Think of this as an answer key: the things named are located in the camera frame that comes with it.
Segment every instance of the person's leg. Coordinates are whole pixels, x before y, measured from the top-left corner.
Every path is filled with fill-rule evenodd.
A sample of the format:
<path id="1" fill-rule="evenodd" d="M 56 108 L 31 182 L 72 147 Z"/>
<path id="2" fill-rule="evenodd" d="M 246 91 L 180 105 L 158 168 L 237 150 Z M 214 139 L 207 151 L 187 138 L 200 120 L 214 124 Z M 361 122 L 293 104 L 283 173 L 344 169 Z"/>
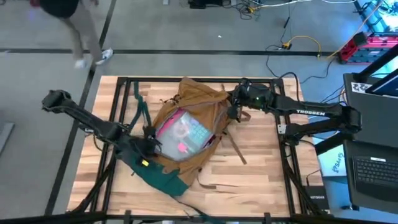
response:
<path id="1" fill-rule="evenodd" d="M 75 60 L 83 59 L 83 46 L 81 44 L 79 32 L 75 29 L 69 19 L 61 19 L 61 21 L 67 25 L 70 31 L 70 36 L 73 42 L 73 58 Z"/>
<path id="2" fill-rule="evenodd" d="M 95 32 L 95 26 L 89 10 L 83 3 L 79 2 L 75 13 L 68 19 L 75 29 L 80 33 L 80 38 L 90 50 L 95 62 L 103 59 L 100 43 Z"/>

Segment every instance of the gray floor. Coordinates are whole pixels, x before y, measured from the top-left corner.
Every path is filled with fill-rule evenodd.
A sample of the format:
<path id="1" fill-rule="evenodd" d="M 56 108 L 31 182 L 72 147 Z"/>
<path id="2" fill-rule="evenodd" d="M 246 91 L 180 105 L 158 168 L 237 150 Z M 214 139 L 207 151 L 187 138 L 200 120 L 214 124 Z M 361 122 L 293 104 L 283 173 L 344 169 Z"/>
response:
<path id="1" fill-rule="evenodd" d="M 109 5 L 110 1 L 101 1 L 99 7 L 90 6 L 98 34 Z M 104 47 L 263 50 L 279 43 L 287 10 L 287 6 L 264 9 L 258 21 L 242 21 L 234 9 L 191 10 L 180 7 L 177 0 L 171 0 L 169 6 L 163 6 L 160 0 L 118 0 Z M 298 4 L 291 20 L 293 35 L 310 35 L 321 42 L 324 51 L 334 51 L 361 23 L 353 10 L 352 4 Z M 0 27 L 0 48 L 70 47 L 66 28 L 26 1 L 8 1 L 0 6 Z M 295 41 L 292 50 L 315 52 L 317 46 L 303 39 Z M 115 55 L 109 64 L 97 69 L 86 108 L 93 106 L 102 75 L 270 77 L 265 61 L 266 56 Z M 324 58 L 299 56 L 273 56 L 269 61 L 276 74 L 293 71 L 301 80 L 310 75 L 324 76 L 327 63 Z M 0 219 L 44 213 L 72 120 L 40 110 L 40 101 L 49 89 L 64 89 L 76 101 L 80 99 L 88 70 L 74 70 L 72 65 L 69 54 L 0 52 L 0 110 L 5 111 L 7 120 L 16 123 L 0 155 Z M 363 68 L 333 62 L 328 78 L 311 79 L 302 85 L 306 100 L 322 100 L 342 85 L 343 73 Z M 67 206 L 82 144 L 83 135 L 78 133 L 55 213 L 63 213 Z M 342 205 L 333 206 L 338 211 Z"/>

